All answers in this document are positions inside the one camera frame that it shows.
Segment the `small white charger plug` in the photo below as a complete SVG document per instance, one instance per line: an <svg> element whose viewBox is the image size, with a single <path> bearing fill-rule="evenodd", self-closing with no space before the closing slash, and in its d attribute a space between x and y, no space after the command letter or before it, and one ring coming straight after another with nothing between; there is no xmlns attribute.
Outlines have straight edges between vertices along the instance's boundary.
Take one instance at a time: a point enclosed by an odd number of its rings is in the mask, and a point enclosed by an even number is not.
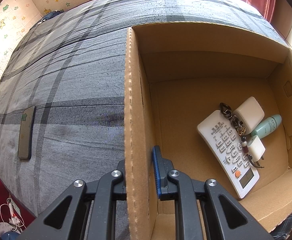
<svg viewBox="0 0 292 240"><path fill-rule="evenodd" d="M250 138L247 147L253 162L259 161L265 152L265 147L258 135L254 135Z"/></svg>

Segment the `large white charger plug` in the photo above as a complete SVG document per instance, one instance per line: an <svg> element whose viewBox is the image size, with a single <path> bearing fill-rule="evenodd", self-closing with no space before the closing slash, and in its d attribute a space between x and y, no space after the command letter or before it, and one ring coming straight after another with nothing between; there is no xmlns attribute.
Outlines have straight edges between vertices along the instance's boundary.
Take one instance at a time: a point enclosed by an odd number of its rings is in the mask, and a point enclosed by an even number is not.
<svg viewBox="0 0 292 240"><path fill-rule="evenodd" d="M247 133L254 130L265 116L261 105L253 96L246 99L233 113L243 123Z"/></svg>

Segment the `brown cardboard box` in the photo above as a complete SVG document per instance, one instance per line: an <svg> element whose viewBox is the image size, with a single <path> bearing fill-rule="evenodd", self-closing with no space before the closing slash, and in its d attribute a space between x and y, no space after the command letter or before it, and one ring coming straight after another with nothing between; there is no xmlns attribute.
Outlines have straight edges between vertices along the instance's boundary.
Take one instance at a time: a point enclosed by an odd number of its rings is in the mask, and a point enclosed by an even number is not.
<svg viewBox="0 0 292 240"><path fill-rule="evenodd" d="M224 102L255 97L281 125L263 139L260 178L241 204L267 231L292 213L292 50L226 25L174 22L127 32L124 140L131 239L174 239L174 204L155 192L152 148L196 180L216 179L235 196L196 127Z"/></svg>

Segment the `white remote control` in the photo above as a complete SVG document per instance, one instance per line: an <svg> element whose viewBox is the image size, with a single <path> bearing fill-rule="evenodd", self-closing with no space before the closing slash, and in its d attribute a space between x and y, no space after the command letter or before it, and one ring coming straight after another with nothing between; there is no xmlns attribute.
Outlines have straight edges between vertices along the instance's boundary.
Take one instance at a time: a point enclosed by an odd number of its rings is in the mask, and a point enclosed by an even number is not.
<svg viewBox="0 0 292 240"><path fill-rule="evenodd" d="M220 110L211 113L197 126L229 178L238 197L243 199L259 180L259 173L244 155L241 139L230 120Z"/></svg>

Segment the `black smartphone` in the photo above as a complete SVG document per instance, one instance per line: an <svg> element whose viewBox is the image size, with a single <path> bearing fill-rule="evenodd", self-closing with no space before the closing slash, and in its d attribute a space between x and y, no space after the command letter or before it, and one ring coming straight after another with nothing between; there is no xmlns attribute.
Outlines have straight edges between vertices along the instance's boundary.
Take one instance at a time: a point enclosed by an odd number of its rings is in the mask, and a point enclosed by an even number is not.
<svg viewBox="0 0 292 240"><path fill-rule="evenodd" d="M18 158L21 160L29 160L32 156L32 136L33 124L35 117L35 106L30 106L25 109L21 116Z"/></svg>

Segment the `grey plaid bed sheet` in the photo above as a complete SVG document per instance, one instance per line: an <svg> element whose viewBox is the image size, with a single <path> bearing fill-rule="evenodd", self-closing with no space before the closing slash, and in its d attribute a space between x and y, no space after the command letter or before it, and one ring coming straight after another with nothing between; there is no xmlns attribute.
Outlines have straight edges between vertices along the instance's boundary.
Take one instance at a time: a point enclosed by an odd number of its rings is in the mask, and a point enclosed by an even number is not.
<svg viewBox="0 0 292 240"><path fill-rule="evenodd" d="M36 25L0 80L0 179L26 220L77 178L124 157L126 30L155 22L225 24L283 39L240 0L94 0ZM21 116L35 106L32 156L18 158Z"/></svg>

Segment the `beaded keychain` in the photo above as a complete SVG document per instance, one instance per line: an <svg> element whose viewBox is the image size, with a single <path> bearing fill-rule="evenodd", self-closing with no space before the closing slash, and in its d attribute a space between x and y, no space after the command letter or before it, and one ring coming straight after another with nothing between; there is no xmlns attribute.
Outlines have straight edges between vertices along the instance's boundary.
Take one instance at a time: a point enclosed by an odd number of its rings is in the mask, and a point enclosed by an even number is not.
<svg viewBox="0 0 292 240"><path fill-rule="evenodd" d="M229 105L221 102L219 104L219 107L221 113L224 115L226 119L230 121L231 125L235 128L236 132L238 133L241 140L241 146L243 148L244 155L248 158L250 164L255 168L264 168L263 166L260 166L258 162L254 162L252 155L249 154L248 142L245 136L246 127L243 126L243 124L239 121L239 118L233 114L232 109Z"/></svg>

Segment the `teal cosmetic bottle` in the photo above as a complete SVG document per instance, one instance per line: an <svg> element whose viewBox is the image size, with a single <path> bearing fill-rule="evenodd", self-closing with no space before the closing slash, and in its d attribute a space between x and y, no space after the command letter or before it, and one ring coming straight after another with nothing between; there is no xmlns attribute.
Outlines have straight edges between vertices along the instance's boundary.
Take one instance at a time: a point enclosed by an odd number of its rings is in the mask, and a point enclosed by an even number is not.
<svg viewBox="0 0 292 240"><path fill-rule="evenodd" d="M254 137L257 135L259 139L262 139L274 132L279 127L281 122L282 117L279 114L272 115L259 123L251 132L251 136Z"/></svg>

